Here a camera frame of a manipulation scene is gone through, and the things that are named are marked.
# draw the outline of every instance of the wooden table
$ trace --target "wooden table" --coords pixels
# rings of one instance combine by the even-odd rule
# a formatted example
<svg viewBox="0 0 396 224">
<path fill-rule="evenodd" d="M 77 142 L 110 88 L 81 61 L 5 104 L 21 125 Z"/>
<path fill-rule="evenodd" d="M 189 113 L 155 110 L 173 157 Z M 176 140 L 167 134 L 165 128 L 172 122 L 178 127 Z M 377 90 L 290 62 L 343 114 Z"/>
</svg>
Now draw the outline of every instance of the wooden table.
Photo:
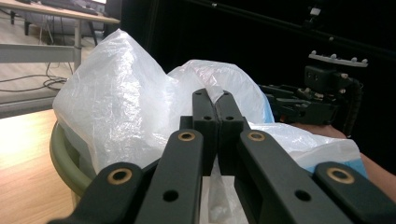
<svg viewBox="0 0 396 224">
<path fill-rule="evenodd" d="M 47 223 L 73 211 L 50 159 L 53 110 L 0 119 L 0 223 Z"/>
</svg>

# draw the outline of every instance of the white plastic bag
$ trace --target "white plastic bag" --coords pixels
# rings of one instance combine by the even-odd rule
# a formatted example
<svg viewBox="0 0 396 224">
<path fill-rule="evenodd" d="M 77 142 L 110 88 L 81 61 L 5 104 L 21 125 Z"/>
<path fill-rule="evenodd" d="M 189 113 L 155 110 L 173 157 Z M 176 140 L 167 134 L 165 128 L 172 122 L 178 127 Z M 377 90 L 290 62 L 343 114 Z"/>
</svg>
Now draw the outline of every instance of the white plastic bag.
<svg viewBox="0 0 396 224">
<path fill-rule="evenodd" d="M 98 173 L 118 161 L 145 167 L 159 159 L 180 116 L 192 115 L 192 93 L 233 94 L 251 122 L 274 120 L 265 95 L 228 63 L 191 60 L 168 75 L 128 34 L 103 40 L 56 96 L 66 136 Z"/>
</svg>

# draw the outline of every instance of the desk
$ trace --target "desk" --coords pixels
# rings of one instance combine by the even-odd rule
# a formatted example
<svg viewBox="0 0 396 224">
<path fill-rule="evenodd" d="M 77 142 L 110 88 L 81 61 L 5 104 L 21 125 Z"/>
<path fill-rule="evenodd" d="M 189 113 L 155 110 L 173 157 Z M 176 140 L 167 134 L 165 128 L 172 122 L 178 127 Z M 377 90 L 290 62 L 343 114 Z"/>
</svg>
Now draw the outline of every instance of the desk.
<svg viewBox="0 0 396 224">
<path fill-rule="evenodd" d="M 120 23 L 103 15 L 90 15 L 67 9 L 42 6 L 33 2 L 24 4 L 15 0 L 0 0 L 0 7 L 36 12 L 51 16 L 66 17 L 76 20 L 74 47 L 6 45 L 0 44 L 0 63 L 74 63 L 76 70 L 81 64 L 81 21 L 100 21 L 104 23 Z"/>
<path fill-rule="evenodd" d="M 0 119 L 1 223 L 47 223 L 73 211 L 50 159 L 53 110 Z"/>
<path fill-rule="evenodd" d="M 0 0 L 0 7 L 27 12 L 71 18 L 76 21 L 74 47 L 0 44 L 0 63 L 74 63 L 74 70 L 81 65 L 81 21 L 99 21 L 117 24 L 120 21 L 102 15 L 90 15 L 76 11 L 42 6 L 37 3 L 24 4 L 15 0 Z M 52 107 L 54 97 L 0 103 L 0 118 L 36 112 Z"/>
</svg>

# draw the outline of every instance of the cable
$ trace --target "cable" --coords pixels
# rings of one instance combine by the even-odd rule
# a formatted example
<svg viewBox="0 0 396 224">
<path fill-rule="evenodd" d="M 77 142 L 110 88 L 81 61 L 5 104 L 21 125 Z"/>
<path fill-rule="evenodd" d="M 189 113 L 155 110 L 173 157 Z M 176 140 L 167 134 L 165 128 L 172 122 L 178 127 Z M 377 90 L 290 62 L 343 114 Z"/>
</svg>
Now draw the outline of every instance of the cable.
<svg viewBox="0 0 396 224">
<path fill-rule="evenodd" d="M 363 96 L 362 84 L 359 83 L 359 81 L 356 79 L 352 79 L 352 81 L 352 95 L 348 103 L 348 111 L 343 127 L 343 133 L 346 135 L 347 138 L 350 138 L 350 135 L 352 133 L 353 126 L 355 125 L 356 118 L 361 108 L 361 99 Z"/>
<path fill-rule="evenodd" d="M 70 63 L 67 63 L 68 65 L 69 65 L 69 68 L 70 68 L 70 72 L 71 72 L 71 74 L 73 75 L 73 69 L 72 69 L 72 66 L 70 65 Z M 56 79 L 61 79 L 61 80 L 67 80 L 67 78 L 64 78 L 64 77 L 56 77 L 56 76 L 50 76 L 49 75 L 49 70 L 50 70 L 50 63 L 47 65 L 47 70 L 46 70 L 46 76 L 49 78 L 49 79 L 51 79 L 51 80 L 53 80 L 53 81 L 58 81 L 58 80 L 56 80 Z"/>
<path fill-rule="evenodd" d="M 0 83 L 9 82 L 9 81 L 15 81 L 15 80 L 19 80 L 19 79 L 23 79 L 23 78 L 29 78 L 29 77 L 48 77 L 49 79 L 43 82 L 43 86 L 37 87 L 37 88 L 24 89 L 24 90 L 18 90 L 18 91 L 0 89 L 0 91 L 22 92 L 22 91 L 36 91 L 36 90 L 40 90 L 40 89 L 44 89 L 44 88 L 48 88 L 48 89 L 53 90 L 53 91 L 58 91 L 58 90 L 60 90 L 59 88 L 53 88 L 52 86 L 57 84 L 57 83 L 64 84 L 67 81 L 67 78 L 65 78 L 65 77 L 56 77 L 56 76 L 51 76 L 51 75 L 46 74 L 46 75 L 30 75 L 30 76 L 25 76 L 25 77 L 15 77 L 15 78 L 11 78 L 11 79 L 0 80 Z"/>
<path fill-rule="evenodd" d="M 54 40 L 55 40 L 55 30 L 54 30 L 54 27 L 55 27 L 55 20 L 54 20 L 54 18 L 55 18 L 55 17 L 52 17 L 52 25 L 53 25 L 53 26 L 52 26 L 52 31 L 53 31 L 53 36 L 54 36 Z M 66 46 L 66 40 L 65 40 L 65 38 L 64 38 L 64 36 L 65 36 L 65 34 L 64 34 L 64 22 L 63 22 L 63 20 L 62 20 L 62 17 L 61 17 L 60 19 L 61 19 L 61 30 L 62 30 L 63 42 L 64 42 L 64 46 Z M 68 64 L 69 64 L 70 71 L 71 71 L 71 73 L 73 74 L 73 69 L 72 69 L 70 63 L 68 63 Z M 49 66 L 47 67 L 46 74 L 48 73 L 49 67 L 50 67 L 50 63 L 49 63 Z"/>
</svg>

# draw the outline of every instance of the table leg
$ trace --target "table leg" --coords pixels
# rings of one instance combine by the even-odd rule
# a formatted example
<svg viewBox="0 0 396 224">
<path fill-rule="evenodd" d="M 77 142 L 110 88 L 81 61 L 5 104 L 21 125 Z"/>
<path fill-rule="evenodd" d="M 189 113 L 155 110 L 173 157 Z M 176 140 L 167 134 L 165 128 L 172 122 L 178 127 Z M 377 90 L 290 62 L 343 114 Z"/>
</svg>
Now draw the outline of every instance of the table leg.
<svg viewBox="0 0 396 224">
<path fill-rule="evenodd" d="M 76 20 L 74 48 L 74 70 L 76 71 L 81 65 L 81 20 Z"/>
</svg>

